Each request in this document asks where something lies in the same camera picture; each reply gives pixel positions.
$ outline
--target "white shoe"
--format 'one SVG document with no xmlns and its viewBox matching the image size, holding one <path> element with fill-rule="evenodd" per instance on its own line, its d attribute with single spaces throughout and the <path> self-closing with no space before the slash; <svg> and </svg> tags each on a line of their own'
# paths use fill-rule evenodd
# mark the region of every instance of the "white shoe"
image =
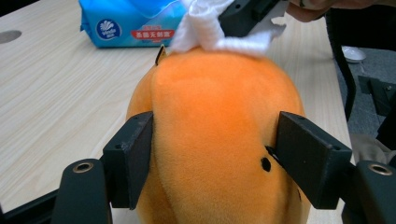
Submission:
<svg viewBox="0 0 396 224">
<path fill-rule="evenodd" d="M 359 63 L 366 58 L 366 54 L 358 48 L 343 46 L 342 49 L 344 57 L 349 63 Z"/>
</svg>

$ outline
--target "orange plush toy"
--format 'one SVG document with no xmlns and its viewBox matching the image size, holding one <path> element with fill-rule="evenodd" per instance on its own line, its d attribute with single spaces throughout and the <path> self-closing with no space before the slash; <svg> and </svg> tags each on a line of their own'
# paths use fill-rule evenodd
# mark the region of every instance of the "orange plush toy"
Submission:
<svg viewBox="0 0 396 224">
<path fill-rule="evenodd" d="M 127 118 L 153 111 L 143 223 L 305 223 L 310 203 L 269 154 L 280 111 L 304 115 L 265 57 L 195 47 L 159 60 Z"/>
</svg>

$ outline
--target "sticker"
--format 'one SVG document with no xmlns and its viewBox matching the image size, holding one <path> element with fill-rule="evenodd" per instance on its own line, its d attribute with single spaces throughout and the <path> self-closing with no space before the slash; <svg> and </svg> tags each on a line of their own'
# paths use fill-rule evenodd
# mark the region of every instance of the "sticker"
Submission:
<svg viewBox="0 0 396 224">
<path fill-rule="evenodd" d="M 96 24 L 96 33 L 103 40 L 110 40 L 121 36 L 120 26 L 111 19 L 104 19 Z"/>
<path fill-rule="evenodd" d="M 175 30 L 163 30 L 161 25 L 143 26 L 143 30 L 131 31 L 131 35 L 139 40 L 151 40 L 153 43 L 160 43 L 164 39 L 170 39 L 175 34 Z"/>
</svg>

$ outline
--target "hand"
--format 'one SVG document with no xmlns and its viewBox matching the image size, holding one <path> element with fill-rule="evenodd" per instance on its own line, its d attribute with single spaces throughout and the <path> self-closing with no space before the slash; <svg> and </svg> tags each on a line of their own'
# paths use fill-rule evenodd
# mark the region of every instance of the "hand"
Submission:
<svg viewBox="0 0 396 224">
<path fill-rule="evenodd" d="M 396 7 L 396 0 L 290 0 L 287 12 L 298 21 L 313 21 L 331 7 L 359 9 L 372 5 Z"/>
</svg>

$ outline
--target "white tissue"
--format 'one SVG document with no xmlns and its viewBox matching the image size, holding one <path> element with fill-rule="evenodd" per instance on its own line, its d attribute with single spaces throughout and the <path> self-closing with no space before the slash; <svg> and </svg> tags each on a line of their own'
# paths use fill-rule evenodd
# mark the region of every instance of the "white tissue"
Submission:
<svg viewBox="0 0 396 224">
<path fill-rule="evenodd" d="M 219 15 L 233 0 L 184 0 L 188 12 L 177 27 L 171 50 L 186 52 L 197 46 L 205 50 L 228 50 L 253 57 L 265 56 L 271 41 L 281 35 L 286 25 L 274 25 L 272 18 L 284 16 L 287 3 L 280 2 L 245 37 L 225 37 Z"/>
</svg>

